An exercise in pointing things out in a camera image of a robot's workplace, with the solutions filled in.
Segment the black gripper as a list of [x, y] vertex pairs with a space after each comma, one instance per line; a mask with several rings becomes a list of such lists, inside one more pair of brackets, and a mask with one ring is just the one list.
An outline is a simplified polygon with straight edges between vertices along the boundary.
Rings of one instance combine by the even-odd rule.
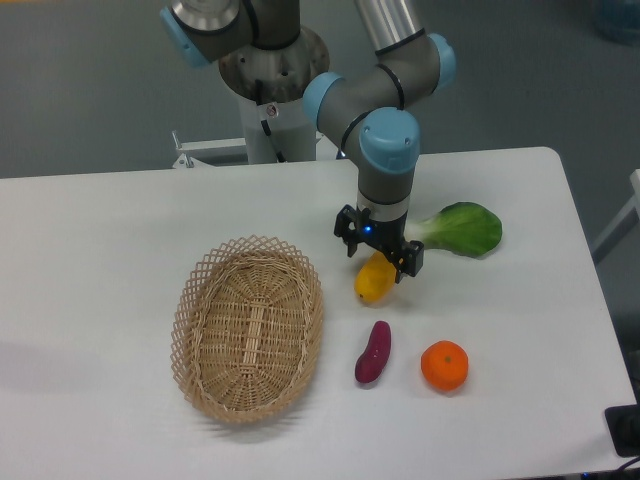
[[418, 240], [405, 241], [406, 216], [391, 221], [375, 220], [371, 210], [356, 210], [345, 205], [337, 213], [334, 235], [347, 248], [347, 256], [352, 257], [361, 242], [383, 253], [396, 269], [395, 283], [405, 277], [415, 278], [424, 263], [424, 244]]

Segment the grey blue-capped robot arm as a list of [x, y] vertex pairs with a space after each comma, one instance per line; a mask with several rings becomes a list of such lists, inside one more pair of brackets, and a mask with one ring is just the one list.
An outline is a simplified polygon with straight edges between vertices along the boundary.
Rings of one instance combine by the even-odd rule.
[[338, 213], [336, 236], [349, 253], [366, 244], [398, 277], [415, 276], [424, 246], [404, 230], [420, 128], [409, 107], [453, 81], [455, 53], [425, 31], [410, 1], [357, 9], [377, 62], [355, 80], [330, 70], [296, 1], [174, 1], [160, 19], [190, 65], [217, 65], [238, 100], [249, 162], [312, 160], [325, 136], [358, 171], [357, 202]]

